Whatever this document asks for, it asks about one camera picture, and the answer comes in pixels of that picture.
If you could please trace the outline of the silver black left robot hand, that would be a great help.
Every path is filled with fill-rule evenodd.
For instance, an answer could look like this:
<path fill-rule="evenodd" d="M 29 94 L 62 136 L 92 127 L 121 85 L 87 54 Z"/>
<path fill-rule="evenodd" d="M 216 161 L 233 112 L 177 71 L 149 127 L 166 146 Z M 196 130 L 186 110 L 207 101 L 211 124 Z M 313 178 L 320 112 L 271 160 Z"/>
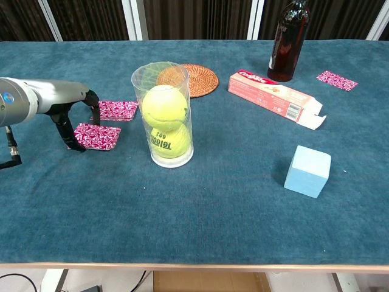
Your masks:
<path fill-rule="evenodd" d="M 73 104 L 83 102 L 92 111 L 92 122 L 100 125 L 100 107 L 97 94 L 80 82 L 64 80 L 32 80 L 29 86 L 38 97 L 39 114 L 50 116 L 63 142 L 71 149 L 86 150 L 75 138 L 68 113 Z"/>

